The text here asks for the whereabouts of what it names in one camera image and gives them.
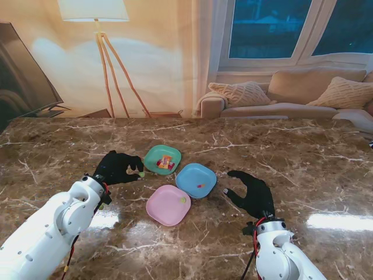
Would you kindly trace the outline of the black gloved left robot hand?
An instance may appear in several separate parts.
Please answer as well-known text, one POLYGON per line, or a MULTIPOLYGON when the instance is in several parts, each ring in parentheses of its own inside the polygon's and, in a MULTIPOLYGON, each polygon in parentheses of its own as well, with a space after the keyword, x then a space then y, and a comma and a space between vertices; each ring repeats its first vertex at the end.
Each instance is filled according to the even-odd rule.
POLYGON ((128 174, 127 169, 143 172, 144 165, 138 156, 131 156, 125 153, 117 153, 115 150, 107 153, 98 164, 93 178, 98 179, 106 185, 111 186, 120 183, 131 183, 140 178, 139 174, 128 174))

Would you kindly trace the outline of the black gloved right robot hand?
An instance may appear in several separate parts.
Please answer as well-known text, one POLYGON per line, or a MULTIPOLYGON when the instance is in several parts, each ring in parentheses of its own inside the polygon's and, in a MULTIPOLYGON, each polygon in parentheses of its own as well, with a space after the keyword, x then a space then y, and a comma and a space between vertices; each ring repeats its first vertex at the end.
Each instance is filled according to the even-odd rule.
POLYGON ((247 187, 245 197, 239 196, 229 188, 224 189, 225 195, 236 207, 247 211, 250 216, 256 219, 275 216, 272 193, 263 180, 238 170, 231 170, 227 175, 240 179, 247 187))

